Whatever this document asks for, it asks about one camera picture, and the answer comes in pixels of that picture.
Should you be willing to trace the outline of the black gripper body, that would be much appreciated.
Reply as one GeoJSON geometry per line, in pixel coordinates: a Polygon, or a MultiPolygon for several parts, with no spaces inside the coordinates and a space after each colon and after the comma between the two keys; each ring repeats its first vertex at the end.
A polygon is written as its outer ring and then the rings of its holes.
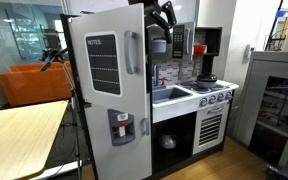
{"type": "Polygon", "coordinates": [[[166,28],[166,21],[161,17],[161,7],[158,0],[128,0],[129,5],[142,3],[144,5],[145,26],[158,25],[166,28]]]}

